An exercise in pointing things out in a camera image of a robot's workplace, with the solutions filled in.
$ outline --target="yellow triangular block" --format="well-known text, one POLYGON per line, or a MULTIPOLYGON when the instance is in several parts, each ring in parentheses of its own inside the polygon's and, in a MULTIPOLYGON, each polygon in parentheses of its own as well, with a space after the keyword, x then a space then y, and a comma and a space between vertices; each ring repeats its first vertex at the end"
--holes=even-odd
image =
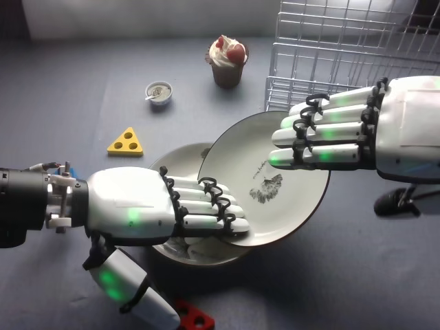
POLYGON ((109 148, 107 148, 107 152, 109 155, 115 156, 140 157, 144 154, 133 127, 127 128, 120 137, 110 144, 109 148))

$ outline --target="table surface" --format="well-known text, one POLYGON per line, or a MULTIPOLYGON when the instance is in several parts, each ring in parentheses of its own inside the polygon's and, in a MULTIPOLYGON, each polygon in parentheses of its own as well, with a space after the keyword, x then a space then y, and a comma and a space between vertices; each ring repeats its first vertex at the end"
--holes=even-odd
MULTIPOLYGON (((79 177, 114 166, 150 166, 185 144, 215 141, 262 111, 271 39, 245 39, 241 84, 223 91, 204 63, 211 40, 0 45, 1 166, 69 160, 79 177), (165 80, 173 101, 154 109, 144 88, 165 80), (139 159, 106 148, 133 127, 139 159)), ((221 267, 182 267, 148 248, 127 250, 169 296, 181 296, 234 329, 438 329, 440 219, 379 219, 373 203, 404 186, 373 171, 332 173, 327 194, 297 233, 221 267)), ((120 315, 81 265, 81 228, 28 232, 0 251, 2 329, 149 329, 120 315)))

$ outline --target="white plate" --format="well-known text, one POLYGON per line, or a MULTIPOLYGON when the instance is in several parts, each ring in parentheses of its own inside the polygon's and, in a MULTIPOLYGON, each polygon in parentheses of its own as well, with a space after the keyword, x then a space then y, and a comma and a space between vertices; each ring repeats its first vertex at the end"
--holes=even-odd
POLYGON ((268 244, 298 229, 324 197, 327 170, 278 170, 267 163, 272 134, 284 111, 251 115, 229 128, 212 146, 200 177, 214 177, 230 189, 251 226, 242 237, 222 240, 241 246, 268 244))
MULTIPOLYGON (((201 163, 212 143, 189 144, 175 149, 158 159, 150 169, 158 171, 166 166, 168 174, 177 177, 197 178, 201 163)), ((221 265, 238 259, 249 252, 248 247, 238 247, 218 240, 215 237, 204 239, 171 238, 164 244, 153 246, 167 258, 187 265, 221 265)))

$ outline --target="metal wire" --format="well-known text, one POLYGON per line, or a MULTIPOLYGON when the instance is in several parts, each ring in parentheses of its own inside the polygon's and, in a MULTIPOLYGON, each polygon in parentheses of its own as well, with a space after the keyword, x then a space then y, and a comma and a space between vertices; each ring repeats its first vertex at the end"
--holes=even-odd
POLYGON ((371 86, 381 76, 439 75, 440 2, 432 15, 416 7, 417 0, 281 1, 265 110, 371 86))

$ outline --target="cupcake frosting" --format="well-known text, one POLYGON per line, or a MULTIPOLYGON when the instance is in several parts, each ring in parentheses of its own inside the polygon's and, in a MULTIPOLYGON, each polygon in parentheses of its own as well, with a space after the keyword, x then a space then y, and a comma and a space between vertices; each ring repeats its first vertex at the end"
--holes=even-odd
MULTIPOLYGON (((227 36, 221 36, 211 45, 209 49, 209 57, 219 67, 236 67, 237 64, 231 62, 227 53, 228 51, 233 50, 237 45, 240 45, 243 48, 243 51, 246 52, 245 46, 237 40, 228 38, 227 36)), ((246 63, 247 60, 248 56, 245 54, 243 63, 246 63)))

